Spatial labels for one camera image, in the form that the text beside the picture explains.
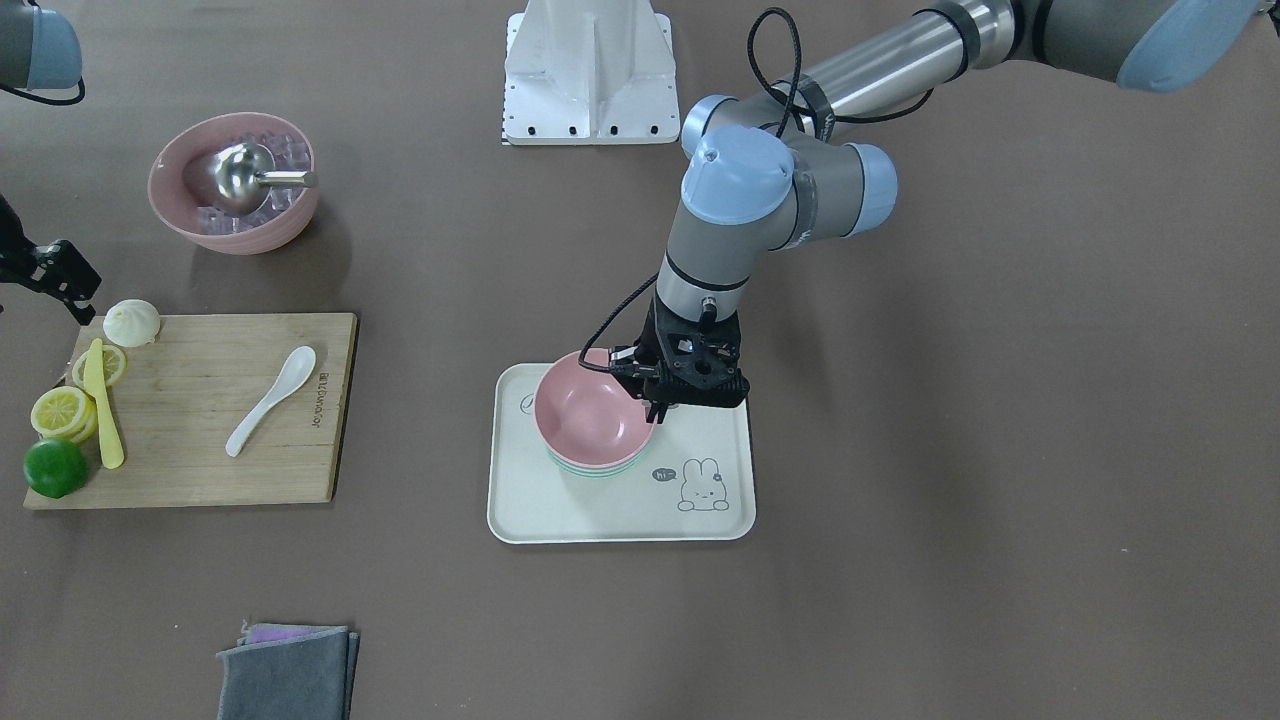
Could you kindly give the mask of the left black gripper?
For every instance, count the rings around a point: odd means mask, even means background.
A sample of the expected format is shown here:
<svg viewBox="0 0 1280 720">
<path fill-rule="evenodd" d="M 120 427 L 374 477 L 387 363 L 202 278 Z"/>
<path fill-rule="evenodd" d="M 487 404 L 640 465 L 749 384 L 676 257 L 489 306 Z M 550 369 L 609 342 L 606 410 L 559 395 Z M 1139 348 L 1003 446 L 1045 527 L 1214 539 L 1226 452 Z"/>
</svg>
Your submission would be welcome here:
<svg viewBox="0 0 1280 720">
<path fill-rule="evenodd" d="M 646 423 L 660 424 L 672 405 L 737 407 L 750 383 L 739 369 L 739 314 L 718 322 L 687 320 L 653 299 L 632 352 L 611 357 L 611 374 L 636 400 Z"/>
</svg>

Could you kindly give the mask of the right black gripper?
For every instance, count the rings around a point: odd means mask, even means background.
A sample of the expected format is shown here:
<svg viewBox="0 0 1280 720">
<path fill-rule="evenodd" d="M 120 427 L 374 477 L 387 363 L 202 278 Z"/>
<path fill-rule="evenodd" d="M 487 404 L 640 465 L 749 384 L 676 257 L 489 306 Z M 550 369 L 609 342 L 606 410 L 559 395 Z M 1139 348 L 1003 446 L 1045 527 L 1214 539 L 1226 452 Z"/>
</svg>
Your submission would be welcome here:
<svg viewBox="0 0 1280 720">
<path fill-rule="evenodd" d="M 20 218 L 4 196 L 1 279 L 3 283 L 17 283 L 72 306 L 72 315 L 79 325 L 88 325 L 97 315 L 91 299 L 101 284 L 101 275 L 70 241 L 55 240 L 44 246 L 31 242 Z"/>
</svg>

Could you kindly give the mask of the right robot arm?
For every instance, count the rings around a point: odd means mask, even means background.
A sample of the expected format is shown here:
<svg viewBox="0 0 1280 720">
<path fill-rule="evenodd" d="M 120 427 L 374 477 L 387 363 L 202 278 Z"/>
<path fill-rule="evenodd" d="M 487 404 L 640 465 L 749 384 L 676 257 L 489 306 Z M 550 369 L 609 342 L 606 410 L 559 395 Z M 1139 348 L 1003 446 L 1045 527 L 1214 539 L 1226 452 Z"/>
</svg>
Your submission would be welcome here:
<svg viewBox="0 0 1280 720">
<path fill-rule="evenodd" d="M 1 3 L 1 90 L 52 108 L 84 100 L 81 42 L 64 15 L 37 1 Z M 1 199 L 1 282 L 55 299 L 79 325 L 96 318 L 91 300 L 100 274 L 67 240 L 31 241 L 6 199 Z"/>
</svg>

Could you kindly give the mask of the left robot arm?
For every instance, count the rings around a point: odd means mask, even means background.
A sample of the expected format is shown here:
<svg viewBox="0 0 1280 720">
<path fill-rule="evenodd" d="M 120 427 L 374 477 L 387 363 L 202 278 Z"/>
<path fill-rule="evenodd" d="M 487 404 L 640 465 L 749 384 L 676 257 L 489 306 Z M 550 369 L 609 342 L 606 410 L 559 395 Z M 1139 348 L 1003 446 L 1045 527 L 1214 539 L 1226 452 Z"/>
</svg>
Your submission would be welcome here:
<svg viewBox="0 0 1280 720">
<path fill-rule="evenodd" d="M 1018 59 L 1169 94 L 1202 77 L 1275 1 L 933 1 L 902 24 L 806 65 L 794 18 L 771 6 L 792 45 L 791 72 L 771 81 L 754 49 L 758 95 L 704 97 L 680 142 L 689 159 L 645 325 L 603 372 L 659 423 L 678 405 L 736 407 L 739 305 L 767 252 L 879 227 L 899 196 L 890 156 L 836 143 L 840 128 L 920 109 L 969 70 Z"/>
</svg>

